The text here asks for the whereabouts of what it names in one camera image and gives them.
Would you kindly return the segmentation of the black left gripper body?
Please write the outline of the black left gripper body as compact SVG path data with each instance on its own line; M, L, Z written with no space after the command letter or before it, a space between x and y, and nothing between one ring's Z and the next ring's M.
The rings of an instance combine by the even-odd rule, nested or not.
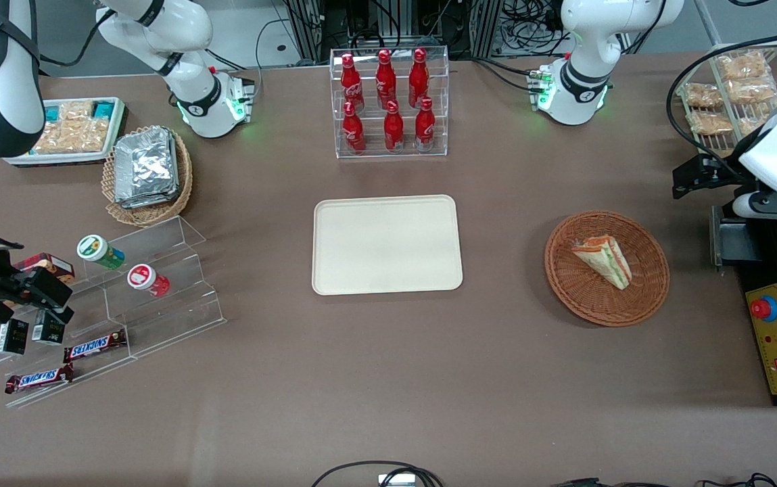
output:
M706 188L748 184L748 172L735 158L707 157L706 169L709 171Z

